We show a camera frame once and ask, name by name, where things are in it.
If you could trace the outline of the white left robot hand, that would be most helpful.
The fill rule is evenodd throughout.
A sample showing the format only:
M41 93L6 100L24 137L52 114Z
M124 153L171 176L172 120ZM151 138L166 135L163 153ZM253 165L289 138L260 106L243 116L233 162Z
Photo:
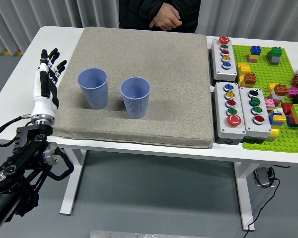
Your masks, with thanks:
M40 65L35 72L33 86L34 109L31 113L33 124L54 124L55 111L59 107L58 79L66 69L66 60L54 66L60 56L57 48L50 53L46 49L41 52Z

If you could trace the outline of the person's hand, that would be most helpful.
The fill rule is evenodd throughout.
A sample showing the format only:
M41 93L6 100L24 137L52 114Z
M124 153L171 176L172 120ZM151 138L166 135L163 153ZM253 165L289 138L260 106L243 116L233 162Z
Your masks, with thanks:
M182 25L179 12L170 4L163 3L157 15L149 24L150 28L159 27L163 31L172 30Z

